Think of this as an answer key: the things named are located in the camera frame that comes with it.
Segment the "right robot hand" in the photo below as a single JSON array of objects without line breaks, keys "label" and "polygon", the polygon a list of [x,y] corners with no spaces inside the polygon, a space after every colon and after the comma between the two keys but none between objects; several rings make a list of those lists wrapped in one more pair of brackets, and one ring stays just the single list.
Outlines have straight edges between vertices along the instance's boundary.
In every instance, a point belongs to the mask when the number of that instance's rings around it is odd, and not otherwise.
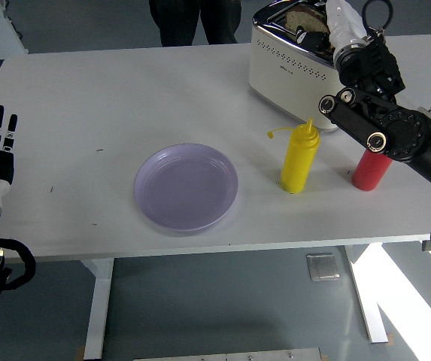
[{"label": "right robot hand", "polygon": [[296,43],[311,52],[337,53],[368,44],[361,16],[346,1],[303,4],[296,16]]}]

